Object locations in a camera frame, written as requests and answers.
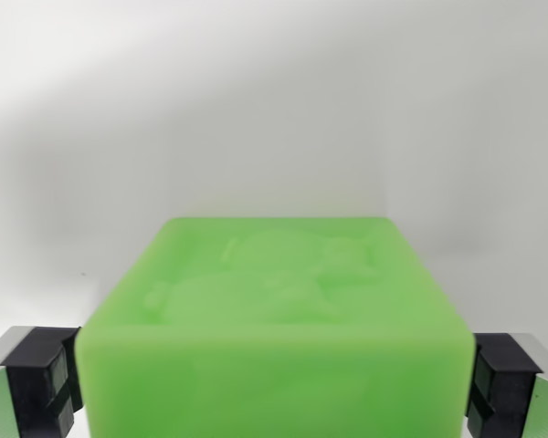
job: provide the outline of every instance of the white backdrop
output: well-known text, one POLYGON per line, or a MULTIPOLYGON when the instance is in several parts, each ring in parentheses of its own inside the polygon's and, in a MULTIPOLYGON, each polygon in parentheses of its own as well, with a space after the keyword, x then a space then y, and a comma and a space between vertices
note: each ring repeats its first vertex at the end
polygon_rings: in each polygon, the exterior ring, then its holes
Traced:
POLYGON ((0 1, 0 334, 208 214, 388 215, 548 346, 548 1, 0 1))

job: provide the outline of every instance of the white surface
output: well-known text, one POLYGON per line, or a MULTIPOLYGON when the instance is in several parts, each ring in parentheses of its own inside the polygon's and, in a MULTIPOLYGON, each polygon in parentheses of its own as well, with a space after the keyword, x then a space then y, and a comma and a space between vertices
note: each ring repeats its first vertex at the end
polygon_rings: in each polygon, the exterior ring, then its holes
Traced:
POLYGON ((548 347, 548 1, 0 1, 0 334, 182 214, 387 214, 548 347))

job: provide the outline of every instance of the green translucent cube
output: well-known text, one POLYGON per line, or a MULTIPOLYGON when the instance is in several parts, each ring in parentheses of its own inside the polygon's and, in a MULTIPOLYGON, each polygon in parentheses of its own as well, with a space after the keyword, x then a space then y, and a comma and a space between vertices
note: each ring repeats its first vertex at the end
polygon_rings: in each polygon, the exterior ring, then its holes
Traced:
POLYGON ((474 353, 384 218, 174 219, 77 349, 92 438, 459 438, 474 353))

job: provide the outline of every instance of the green block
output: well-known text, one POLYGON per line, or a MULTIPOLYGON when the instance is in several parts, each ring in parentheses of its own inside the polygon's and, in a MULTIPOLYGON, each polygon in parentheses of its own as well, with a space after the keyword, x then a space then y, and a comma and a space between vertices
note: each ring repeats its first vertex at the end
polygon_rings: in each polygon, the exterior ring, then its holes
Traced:
POLYGON ((77 351, 92 438, 459 438, 473 344, 387 219, 183 218, 77 351))

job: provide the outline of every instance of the black plastic part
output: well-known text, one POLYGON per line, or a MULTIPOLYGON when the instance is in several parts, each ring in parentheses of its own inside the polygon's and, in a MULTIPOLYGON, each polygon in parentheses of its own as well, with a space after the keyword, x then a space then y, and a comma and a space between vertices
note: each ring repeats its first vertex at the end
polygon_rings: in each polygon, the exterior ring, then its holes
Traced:
POLYGON ((469 396, 474 438, 520 438, 536 374, 542 370, 507 333, 478 333, 469 396))
POLYGON ((74 345, 79 328, 33 328, 1 365, 21 438, 64 438, 83 402, 74 345))

